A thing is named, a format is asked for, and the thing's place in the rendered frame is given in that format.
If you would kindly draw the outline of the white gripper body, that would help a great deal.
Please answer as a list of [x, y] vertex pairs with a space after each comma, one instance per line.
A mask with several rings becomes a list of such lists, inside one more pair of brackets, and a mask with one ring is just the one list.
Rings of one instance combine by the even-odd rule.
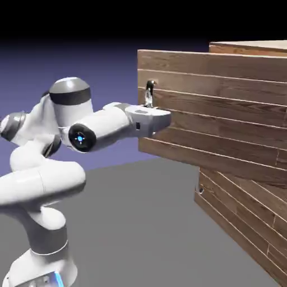
[[130, 137], [152, 137], [169, 127], [172, 121], [170, 111], [142, 105], [130, 105], [125, 109], [125, 113], [131, 120]]

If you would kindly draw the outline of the wooden plank cabinet door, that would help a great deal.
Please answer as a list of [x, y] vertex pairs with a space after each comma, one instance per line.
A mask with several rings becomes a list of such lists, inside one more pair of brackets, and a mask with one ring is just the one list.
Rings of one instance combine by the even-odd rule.
[[200, 169], [195, 202], [279, 285], [287, 287], [287, 189]]
[[172, 114], [140, 151], [287, 187], [287, 57], [143, 49], [137, 72]]

